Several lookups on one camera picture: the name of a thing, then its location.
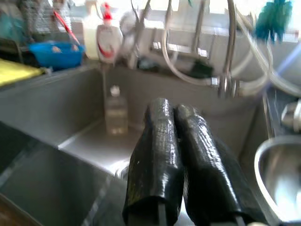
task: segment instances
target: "blue bowl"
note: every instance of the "blue bowl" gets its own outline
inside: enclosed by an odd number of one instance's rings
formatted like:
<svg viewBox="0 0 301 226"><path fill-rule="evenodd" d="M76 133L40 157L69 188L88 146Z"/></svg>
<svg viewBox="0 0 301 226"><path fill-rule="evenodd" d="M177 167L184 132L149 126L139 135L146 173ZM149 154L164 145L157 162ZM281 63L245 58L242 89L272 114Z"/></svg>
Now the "blue bowl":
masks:
<svg viewBox="0 0 301 226"><path fill-rule="evenodd" d="M53 52L53 46L58 47L61 52ZM77 46L78 51L72 50L73 44L68 42L41 42L31 44L29 50L34 54L40 66L52 67L53 70L61 70L77 67L81 64L85 48Z"/></svg>

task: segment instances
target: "green brush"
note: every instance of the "green brush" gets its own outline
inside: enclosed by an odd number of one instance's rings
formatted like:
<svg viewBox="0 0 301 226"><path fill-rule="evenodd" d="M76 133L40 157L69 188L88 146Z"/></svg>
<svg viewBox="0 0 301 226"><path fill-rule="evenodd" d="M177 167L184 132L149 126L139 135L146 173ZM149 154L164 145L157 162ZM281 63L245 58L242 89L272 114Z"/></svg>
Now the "green brush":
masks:
<svg viewBox="0 0 301 226"><path fill-rule="evenodd" d="M268 41L269 37L275 42L275 34L282 41L283 34L292 16L292 2L285 0L274 0L268 2L259 14L255 36L258 39Z"/></svg>

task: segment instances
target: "white bottle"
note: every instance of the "white bottle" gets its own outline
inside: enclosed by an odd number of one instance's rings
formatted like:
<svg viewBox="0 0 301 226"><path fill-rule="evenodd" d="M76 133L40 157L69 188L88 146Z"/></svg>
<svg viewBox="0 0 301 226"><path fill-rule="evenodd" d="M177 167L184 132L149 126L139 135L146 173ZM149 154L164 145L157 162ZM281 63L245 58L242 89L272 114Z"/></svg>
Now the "white bottle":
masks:
<svg viewBox="0 0 301 226"><path fill-rule="evenodd" d="M86 55L88 58L98 60L96 32L97 27L102 23L102 20L96 13L95 5L91 6L90 15L83 21L84 42L86 47Z"/></svg>
<svg viewBox="0 0 301 226"><path fill-rule="evenodd" d="M111 87L111 97L106 100L105 121L108 134L127 134L127 101L120 96L118 86Z"/></svg>
<svg viewBox="0 0 301 226"><path fill-rule="evenodd" d="M97 50L99 59L108 64L115 63L123 41L119 26L113 26L111 21L110 7L105 3L103 24L97 27Z"/></svg>

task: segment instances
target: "stainless steel bowl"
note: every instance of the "stainless steel bowl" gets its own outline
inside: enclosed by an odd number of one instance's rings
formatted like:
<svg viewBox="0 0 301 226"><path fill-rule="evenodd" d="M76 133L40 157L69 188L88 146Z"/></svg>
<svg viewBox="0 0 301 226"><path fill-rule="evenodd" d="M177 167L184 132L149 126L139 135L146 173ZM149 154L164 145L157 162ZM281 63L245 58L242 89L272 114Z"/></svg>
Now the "stainless steel bowl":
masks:
<svg viewBox="0 0 301 226"><path fill-rule="evenodd" d="M258 186L282 221L301 220L301 136L269 139L254 160Z"/></svg>

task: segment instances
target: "yellow cloth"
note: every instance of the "yellow cloth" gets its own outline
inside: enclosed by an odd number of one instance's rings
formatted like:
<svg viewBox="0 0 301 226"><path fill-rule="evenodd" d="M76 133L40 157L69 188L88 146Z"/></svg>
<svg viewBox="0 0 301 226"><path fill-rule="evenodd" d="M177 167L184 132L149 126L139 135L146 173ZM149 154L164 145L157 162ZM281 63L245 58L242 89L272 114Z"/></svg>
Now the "yellow cloth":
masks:
<svg viewBox="0 0 301 226"><path fill-rule="evenodd" d="M0 86L43 74L43 70L0 59Z"/></svg>

